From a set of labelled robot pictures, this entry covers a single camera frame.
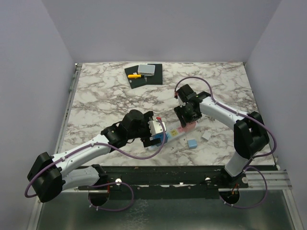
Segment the pink cube socket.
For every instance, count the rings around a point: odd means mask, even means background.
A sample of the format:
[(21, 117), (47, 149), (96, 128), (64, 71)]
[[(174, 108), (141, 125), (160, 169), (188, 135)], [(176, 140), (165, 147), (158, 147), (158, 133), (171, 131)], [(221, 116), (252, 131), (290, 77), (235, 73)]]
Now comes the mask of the pink cube socket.
[(197, 122), (188, 123), (188, 124), (186, 124), (185, 127), (181, 127), (181, 131), (188, 133), (188, 132), (192, 131), (196, 127), (196, 125), (197, 125)]

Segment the white multicolour power strip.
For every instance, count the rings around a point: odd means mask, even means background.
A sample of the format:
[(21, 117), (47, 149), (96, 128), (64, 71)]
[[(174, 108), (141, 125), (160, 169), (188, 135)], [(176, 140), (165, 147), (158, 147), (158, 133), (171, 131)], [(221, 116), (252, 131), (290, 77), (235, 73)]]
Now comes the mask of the white multicolour power strip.
[[(182, 132), (181, 127), (182, 126), (181, 126), (181, 123), (179, 121), (166, 125), (167, 131), (166, 131), (166, 138), (165, 138), (164, 147), (166, 146), (166, 144), (168, 142), (172, 142), (172, 141), (174, 141), (178, 138), (184, 137), (186, 134), (189, 133), (189, 132), (188, 133)], [(155, 146), (155, 145), (148, 147), (149, 150), (158, 150), (158, 148), (159, 148), (159, 146)]]

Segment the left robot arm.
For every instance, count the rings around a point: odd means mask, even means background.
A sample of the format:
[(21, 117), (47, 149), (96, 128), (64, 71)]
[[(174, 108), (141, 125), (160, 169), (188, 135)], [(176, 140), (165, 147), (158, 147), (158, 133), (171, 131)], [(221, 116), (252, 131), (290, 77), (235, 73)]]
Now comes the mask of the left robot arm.
[(36, 158), (27, 179), (24, 195), (37, 196), (42, 203), (57, 197), (62, 191), (79, 186), (105, 186), (106, 175), (100, 166), (81, 166), (99, 156), (113, 151), (122, 153), (129, 140), (140, 139), (144, 147), (164, 144), (166, 126), (161, 118), (153, 118), (153, 112), (129, 111), (124, 118), (104, 128), (100, 134), (62, 153), (50, 156), (47, 152)]

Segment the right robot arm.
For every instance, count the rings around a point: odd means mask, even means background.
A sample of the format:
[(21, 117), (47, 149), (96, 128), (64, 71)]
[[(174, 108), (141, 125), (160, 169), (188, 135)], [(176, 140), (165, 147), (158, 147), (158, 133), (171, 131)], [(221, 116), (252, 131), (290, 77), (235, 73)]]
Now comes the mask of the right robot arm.
[(220, 176), (223, 186), (232, 187), (238, 181), (237, 176), (243, 172), (255, 154), (269, 143), (261, 115), (255, 111), (236, 111), (215, 100), (210, 93), (194, 92), (187, 84), (175, 91), (175, 98), (178, 99), (179, 106), (174, 108), (174, 112), (183, 128), (203, 115), (208, 115), (234, 132), (235, 153)]

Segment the dark blue cube socket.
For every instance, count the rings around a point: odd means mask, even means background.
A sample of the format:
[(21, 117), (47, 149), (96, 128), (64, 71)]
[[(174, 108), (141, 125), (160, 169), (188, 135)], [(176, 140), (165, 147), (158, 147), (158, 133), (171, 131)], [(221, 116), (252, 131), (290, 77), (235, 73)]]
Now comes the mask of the dark blue cube socket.
[(156, 134), (156, 135), (153, 137), (153, 141), (154, 141), (154, 143), (155, 143), (155, 146), (161, 146), (161, 144), (162, 144), (162, 142), (163, 142), (163, 138), (164, 138), (163, 133)]

